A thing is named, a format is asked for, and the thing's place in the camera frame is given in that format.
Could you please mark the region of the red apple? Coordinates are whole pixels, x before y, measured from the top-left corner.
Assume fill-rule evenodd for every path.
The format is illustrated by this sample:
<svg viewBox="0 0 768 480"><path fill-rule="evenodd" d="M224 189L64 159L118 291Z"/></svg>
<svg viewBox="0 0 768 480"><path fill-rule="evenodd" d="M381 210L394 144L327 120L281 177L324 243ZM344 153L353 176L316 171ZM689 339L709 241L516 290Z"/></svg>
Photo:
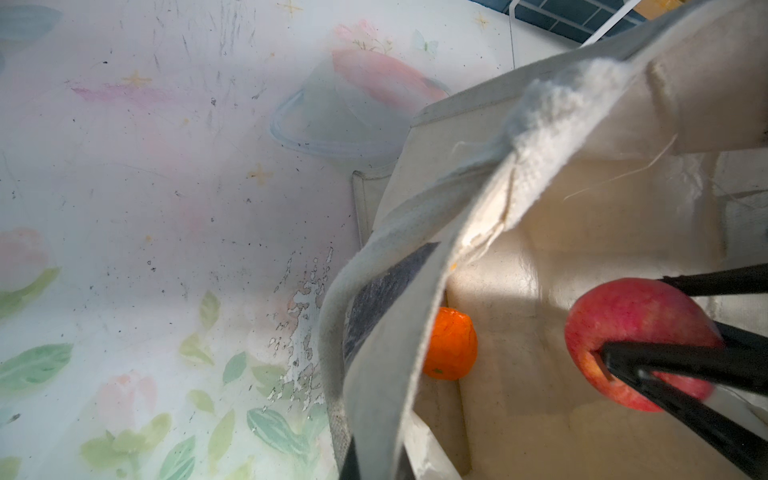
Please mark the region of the red apple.
<svg viewBox="0 0 768 480"><path fill-rule="evenodd" d="M595 359L606 342L640 342L723 348L714 322L689 296L661 281L623 278L599 285L571 307L566 348L589 384L610 400L643 412L659 412L624 382L608 379Z"/></svg>

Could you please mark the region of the beige canvas grocery bag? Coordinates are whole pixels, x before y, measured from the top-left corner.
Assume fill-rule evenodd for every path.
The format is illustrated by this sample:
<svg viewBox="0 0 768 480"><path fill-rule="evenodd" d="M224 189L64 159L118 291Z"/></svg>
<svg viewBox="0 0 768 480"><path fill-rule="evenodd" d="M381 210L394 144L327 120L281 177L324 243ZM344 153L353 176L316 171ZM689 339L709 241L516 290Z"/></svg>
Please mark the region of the beige canvas grocery bag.
<svg viewBox="0 0 768 480"><path fill-rule="evenodd" d="M349 479L739 479L666 412L601 395L570 307L624 277L767 260L767 5L693 1L425 108L321 308ZM468 375L422 372L440 307Z"/></svg>

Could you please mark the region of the large orange fruit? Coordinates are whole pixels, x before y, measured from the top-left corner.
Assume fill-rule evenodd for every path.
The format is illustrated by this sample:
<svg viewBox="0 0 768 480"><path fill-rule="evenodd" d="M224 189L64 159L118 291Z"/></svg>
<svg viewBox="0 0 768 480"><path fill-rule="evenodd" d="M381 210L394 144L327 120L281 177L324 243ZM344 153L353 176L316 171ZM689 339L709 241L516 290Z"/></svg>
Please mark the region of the large orange fruit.
<svg viewBox="0 0 768 480"><path fill-rule="evenodd" d="M478 338L471 317L440 307L422 372L433 379L456 381L469 374L477 354Z"/></svg>

